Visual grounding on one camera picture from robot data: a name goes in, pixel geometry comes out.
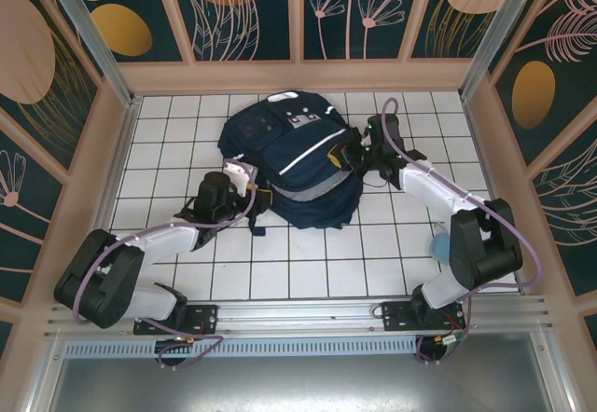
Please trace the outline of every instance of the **purple cable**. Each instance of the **purple cable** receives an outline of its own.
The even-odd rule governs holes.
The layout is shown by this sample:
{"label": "purple cable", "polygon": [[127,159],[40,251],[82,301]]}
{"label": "purple cable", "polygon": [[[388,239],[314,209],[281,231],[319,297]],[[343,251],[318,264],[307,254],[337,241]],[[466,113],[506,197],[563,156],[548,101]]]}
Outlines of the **purple cable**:
{"label": "purple cable", "polygon": [[382,129],[383,129],[383,135],[385,135],[385,139],[388,141],[388,143],[390,144],[390,146],[392,146],[392,148],[398,153],[398,155],[401,156],[403,159],[405,159],[408,163],[414,165],[419,170],[428,173],[431,177],[435,177],[443,185],[445,185],[449,189],[453,190],[459,196],[462,196],[464,199],[467,199],[471,204],[473,204],[476,207],[479,207],[480,209],[482,209],[490,217],[492,217],[498,223],[500,223],[502,226],[504,226],[505,228],[507,228],[522,243],[522,245],[527,248],[527,250],[531,254],[531,257],[535,261],[537,272],[535,273],[535,276],[533,277],[532,280],[529,280],[528,282],[524,282],[524,283],[501,283],[501,282],[492,283],[492,282],[490,282],[490,283],[482,284],[481,286],[478,286],[477,288],[475,288],[475,289],[471,290],[470,292],[466,293],[465,295],[463,295],[459,300],[464,300],[464,299],[470,297],[471,295],[473,295],[479,289],[482,289],[482,288],[489,288],[489,287],[496,287],[496,288],[512,288],[512,287],[528,288],[528,287],[531,287],[531,286],[535,286],[539,282],[539,280],[541,279],[541,277],[543,276],[543,266],[541,265],[541,260],[539,258],[539,255],[537,254],[536,250],[533,248],[533,246],[531,245],[531,243],[526,238],[524,238],[524,236],[514,226],[512,226],[503,216],[501,216],[500,214],[494,212],[492,209],[490,209],[489,207],[487,207],[482,202],[479,202],[479,201],[477,201],[474,198],[468,198],[468,195],[470,193],[463,191],[462,189],[460,189],[460,187],[458,187],[457,185],[453,184],[451,181],[449,181],[448,179],[446,179],[445,177],[443,177],[441,174],[439,174],[438,172],[436,172],[434,169],[430,170],[429,168],[427,168],[424,165],[420,164],[416,160],[413,160],[412,158],[410,158],[409,156],[407,156],[400,148],[398,148],[398,146],[394,143],[394,140],[392,140],[392,137],[390,136],[390,132],[388,131],[388,128],[387,128],[387,126],[385,124],[385,116],[386,116],[386,111],[387,111],[389,103],[394,103],[394,114],[396,114],[398,112],[398,101],[397,101],[397,99],[394,98],[394,97],[388,98],[385,101],[385,103],[383,104],[383,109],[382,109]]}
{"label": "purple cable", "polygon": [[87,288],[87,285],[89,284],[89,282],[91,280],[91,277],[93,277],[95,270],[118,247],[126,244],[127,242],[130,242],[133,240],[139,240],[140,238],[144,237],[145,235],[148,235],[153,232],[160,231],[160,230],[165,230],[168,228],[177,228],[177,227],[221,228],[221,227],[228,227],[228,226],[232,226],[233,224],[238,223],[241,219],[243,219],[246,215],[248,215],[248,213],[253,208],[253,204],[255,203],[255,197],[257,195],[255,176],[254,176],[254,174],[252,174],[250,172],[249,167],[246,164],[239,162],[238,160],[232,160],[232,159],[225,160],[225,162],[228,162],[228,161],[233,162],[235,165],[239,165],[241,168],[243,168],[244,172],[249,176],[249,181],[251,182],[251,199],[249,200],[249,204],[247,205],[246,209],[244,209],[244,211],[241,214],[239,214],[238,216],[236,216],[234,219],[231,219],[229,221],[223,221],[221,223],[216,223],[216,224],[179,222],[179,223],[162,224],[161,226],[147,228],[146,230],[143,230],[134,235],[130,235],[129,237],[125,237],[122,240],[118,240],[114,244],[108,246],[100,254],[100,256],[97,257],[95,262],[93,262],[93,264],[90,266],[89,270],[85,274],[85,277],[83,277],[83,280],[81,281],[80,286],[78,287],[78,291],[76,291],[75,302],[73,303],[73,319],[75,320],[76,323],[84,324],[84,323],[90,322],[90,321],[82,320],[78,315],[78,311],[81,306],[81,298],[83,297],[83,293],[85,292],[85,289]]}

